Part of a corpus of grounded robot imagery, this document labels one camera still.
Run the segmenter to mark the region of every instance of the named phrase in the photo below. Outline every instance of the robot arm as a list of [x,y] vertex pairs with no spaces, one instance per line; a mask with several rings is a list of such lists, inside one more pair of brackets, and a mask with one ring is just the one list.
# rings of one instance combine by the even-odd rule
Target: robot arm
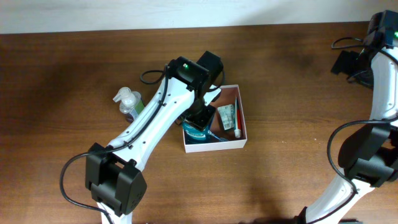
[[[147,188],[141,172],[173,122],[182,118],[192,126],[204,129],[215,113],[210,102],[221,93],[212,85],[223,70],[219,57],[205,52],[197,63],[179,57],[168,64],[167,70],[169,74],[162,80],[144,111],[107,146],[124,148],[108,154],[91,155],[86,159],[86,188],[91,191],[99,208],[111,215],[114,224],[131,223],[132,211]],[[164,101],[159,106],[164,94]],[[141,134],[129,143],[138,133]],[[103,149],[96,143],[90,150]],[[109,223],[104,214],[102,221]]]
[[[398,58],[397,41],[388,36],[389,32],[386,32],[386,24],[390,24],[392,18],[395,18],[393,21],[396,21],[398,14],[391,11],[376,14],[369,27],[369,30],[373,30],[373,32],[368,35],[365,42],[378,43],[375,47]],[[370,119],[395,118],[398,113],[398,65],[381,53],[367,52],[367,54],[366,58],[371,60],[374,77],[373,107]],[[331,214],[353,195],[351,184],[336,175],[323,195],[302,211],[300,214],[302,219],[299,223],[344,223],[340,220],[361,197],[370,193],[375,187],[380,187],[385,181],[396,180],[398,149],[389,150],[382,147],[382,144],[389,138],[395,146],[391,134],[395,133],[396,127],[398,127],[398,121],[379,126],[367,124],[350,136],[341,147],[339,165],[342,167],[340,171],[353,181],[358,193],[349,203]],[[328,214],[330,215],[325,219],[316,221]]]

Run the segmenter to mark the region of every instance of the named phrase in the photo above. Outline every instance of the white wall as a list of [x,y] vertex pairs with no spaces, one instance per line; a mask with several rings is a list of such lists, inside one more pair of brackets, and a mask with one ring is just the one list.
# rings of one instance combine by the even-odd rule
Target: white wall
[[368,21],[396,0],[0,0],[0,33]]

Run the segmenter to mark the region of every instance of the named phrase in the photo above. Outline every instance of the wood grain surface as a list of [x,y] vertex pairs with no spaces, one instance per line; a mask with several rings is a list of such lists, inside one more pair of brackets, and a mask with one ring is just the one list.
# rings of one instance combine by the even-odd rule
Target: wood grain surface
[[[364,37],[367,23],[0,35],[0,223],[99,223],[66,202],[64,163],[128,126],[113,96],[122,86],[149,101],[139,74],[209,50],[226,84],[238,84],[248,141],[243,149],[186,154],[172,126],[144,170],[136,223],[238,223],[290,218],[314,202],[335,173],[326,141],[339,125],[369,118],[372,91],[330,68],[333,40]],[[341,143],[358,127],[337,135]],[[85,162],[67,171],[68,194],[94,205]],[[398,223],[398,189],[385,184],[346,216]]]

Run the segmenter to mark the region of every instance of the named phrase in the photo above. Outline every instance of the open box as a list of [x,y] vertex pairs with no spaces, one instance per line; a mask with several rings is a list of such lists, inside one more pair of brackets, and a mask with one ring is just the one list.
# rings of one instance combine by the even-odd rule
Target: open box
[[248,136],[246,134],[246,123],[244,121],[243,107],[242,107],[241,94],[239,92],[239,86],[227,85],[227,86],[221,86],[220,88],[221,88],[220,97],[215,102],[210,103],[210,105],[214,106],[215,108],[230,104],[235,105],[235,97],[238,99],[239,111],[241,115],[241,126],[242,126],[241,137],[239,139],[236,139],[233,130],[224,131],[220,114],[218,113],[218,111],[216,111],[215,117],[213,118],[213,122],[211,123],[210,126],[210,131],[213,132],[216,136],[220,138],[226,138],[229,141],[192,144],[186,140],[186,133],[182,131],[185,152],[188,153],[188,152],[214,151],[222,149],[239,149],[243,148],[243,146],[246,144]]

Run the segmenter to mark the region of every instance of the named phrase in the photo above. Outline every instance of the spray bottle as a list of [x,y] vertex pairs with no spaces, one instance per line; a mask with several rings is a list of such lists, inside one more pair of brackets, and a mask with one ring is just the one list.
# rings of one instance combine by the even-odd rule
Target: spray bottle
[[136,91],[131,91],[128,87],[123,87],[118,94],[113,98],[113,101],[120,102],[120,112],[126,115],[128,122],[133,122],[144,109],[144,104],[141,100],[141,94]]

